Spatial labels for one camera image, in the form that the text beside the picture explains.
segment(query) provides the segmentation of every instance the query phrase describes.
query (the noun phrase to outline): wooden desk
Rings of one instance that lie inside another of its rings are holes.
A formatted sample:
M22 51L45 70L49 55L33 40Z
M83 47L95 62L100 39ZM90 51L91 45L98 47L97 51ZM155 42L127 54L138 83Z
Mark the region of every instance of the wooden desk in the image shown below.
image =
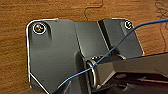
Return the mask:
M36 94L27 76L26 25L34 19L59 18L86 21L86 7L101 0L1 0L0 1L0 93ZM136 26L166 18L168 0L103 0L100 8L87 8L89 21L126 18ZM168 51L168 26L164 23L136 31L146 55Z

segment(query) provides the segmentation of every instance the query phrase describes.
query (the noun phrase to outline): wooden surface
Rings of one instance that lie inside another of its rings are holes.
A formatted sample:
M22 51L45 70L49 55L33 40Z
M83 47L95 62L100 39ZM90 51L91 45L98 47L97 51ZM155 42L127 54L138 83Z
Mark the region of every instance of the wooden surface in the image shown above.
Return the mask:
M0 93L39 93L29 88L27 76L25 29L31 20L60 18L86 21L87 17L93 21L126 18L136 26L168 17L168 0L103 0L102 7L93 8L101 5L102 0L1 0ZM145 26L136 31L146 55L168 51L167 28L164 23Z

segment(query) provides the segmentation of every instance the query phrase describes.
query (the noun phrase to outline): blue cable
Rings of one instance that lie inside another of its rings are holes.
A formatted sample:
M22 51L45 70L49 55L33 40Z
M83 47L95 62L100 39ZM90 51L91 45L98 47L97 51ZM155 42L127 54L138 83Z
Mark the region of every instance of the blue cable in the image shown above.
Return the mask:
M91 70L94 66L96 66L101 60L103 60L108 54L110 54L114 49L116 49L132 32L134 32L137 28L141 27L141 26L145 26L145 25L151 25L151 24L158 24L158 23L165 23L165 22L168 22L168 19L162 19L162 20L156 20L156 21L151 21L151 22L147 22L147 23L143 23L143 24L140 24L138 26L136 26L135 28L131 29L131 31L115 46L113 47L111 50L109 50L105 55L103 55L102 58L100 58L92 67L84 70L84 71L81 71L73 76L70 76L69 78L67 78L64 82L62 82L58 88L60 88L63 84L65 84L68 80L80 75L80 74L83 74L89 70Z

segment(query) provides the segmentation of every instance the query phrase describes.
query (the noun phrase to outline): cable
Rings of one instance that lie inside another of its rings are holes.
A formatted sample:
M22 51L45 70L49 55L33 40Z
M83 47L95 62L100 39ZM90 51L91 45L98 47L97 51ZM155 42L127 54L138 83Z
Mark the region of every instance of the cable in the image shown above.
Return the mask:
M81 71L73 76L70 76L69 78L67 78L64 82L62 82L58 88L60 88L64 83L66 83L68 80L80 75L80 74L83 74L89 70L91 70L93 67L95 67L101 60L103 60L108 54L110 54L114 49L116 49L132 32L134 32L137 28L141 27L141 26L145 26L145 25L151 25L151 24L158 24L158 23L165 23L165 22L168 22L168 19L162 19L162 20L156 20L156 21L151 21L151 22L147 22L147 23L143 23L143 24L140 24L138 26L136 26L135 28L131 29L131 31L115 46L113 47L111 50L109 50L105 55L103 55L102 58L100 58L92 67L84 70L84 71Z
M162 3L161 3L161 2L155 2L155 7L157 8L157 13L161 14L161 15L157 16L157 17L160 18L160 19L163 19L163 18L165 18L165 17L166 17L166 18L168 17L168 16L167 16L168 10L166 9L166 8L168 8L168 6L164 5L163 3L164 3L164 0L163 0ZM160 29L160 34L161 34L161 36L162 36L162 38L163 38L164 46L165 46L165 47L164 47L164 50L163 50L163 53L164 53L164 52L166 52L167 44L166 44L166 39L165 39L165 37L164 37L164 35L163 35L163 31L162 31L161 27L162 27L162 24L160 24L159 29Z
M89 8L101 8L101 7L103 7L103 0L102 0L102 4L100 6L98 6L98 7L86 7L85 10L84 10L84 12L83 12L84 15L85 15L86 20L88 21L88 18L86 16L86 9L89 9Z

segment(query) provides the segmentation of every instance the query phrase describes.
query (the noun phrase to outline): screw head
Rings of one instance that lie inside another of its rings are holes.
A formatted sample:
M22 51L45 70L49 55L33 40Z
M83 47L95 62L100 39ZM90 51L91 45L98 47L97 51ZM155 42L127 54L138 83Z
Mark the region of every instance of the screw head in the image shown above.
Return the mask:
M33 31L36 33L36 34L43 34L46 30L46 27L44 24L42 23L36 23L34 26L33 26Z
M131 29L132 28L132 23L130 21L125 21L125 28Z

